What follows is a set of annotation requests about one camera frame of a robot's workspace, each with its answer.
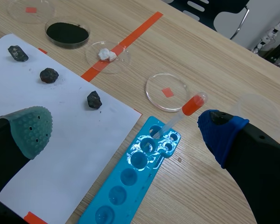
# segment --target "wall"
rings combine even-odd
[[[280,21],[280,0],[250,0],[247,6],[250,13],[242,26],[238,35],[233,39],[234,42],[245,48],[253,48],[266,31],[275,26]],[[239,26],[245,9],[239,14],[220,13],[215,19],[215,27],[219,33],[230,38]],[[264,49],[270,49],[280,44],[280,32],[276,42],[271,41]]]

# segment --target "orange liquid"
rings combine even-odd
[[[184,106],[182,106],[182,112],[184,115],[190,116],[203,105],[204,100],[202,97],[195,95]]]

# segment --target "green silicone fingertip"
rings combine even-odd
[[[34,159],[47,145],[52,133],[52,115],[42,106],[33,106],[1,116],[9,121],[11,135],[29,159]]]

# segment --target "white paper sheet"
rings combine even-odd
[[[19,45],[29,60],[15,61],[10,45]],[[41,82],[45,68],[59,73],[55,83]],[[86,101],[94,90],[103,103],[96,111]],[[15,35],[6,35],[0,39],[0,115],[36,105],[52,113],[52,136],[5,186],[0,201],[21,217],[31,211],[49,224],[64,224],[140,114]]]

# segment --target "petri dish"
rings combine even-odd
[[[248,119],[275,140],[280,138],[280,111],[274,102],[261,95],[241,96],[228,113]]]
[[[88,24],[74,16],[50,19],[45,25],[46,37],[56,46],[76,49],[85,45],[90,36]]]
[[[121,53],[117,55],[117,58],[112,62],[100,61],[98,57],[99,51],[104,48],[112,50],[115,46],[116,51],[121,51]],[[123,71],[130,64],[131,56],[130,52],[126,48],[121,47],[117,43],[99,41],[93,43],[86,50],[86,59],[88,64],[94,69],[107,74],[116,74]]]
[[[186,84],[169,73],[158,73],[149,77],[146,95],[153,105],[167,112],[179,111],[190,99]]]
[[[43,23],[54,17],[55,7],[50,0],[8,0],[7,11],[23,23]]]

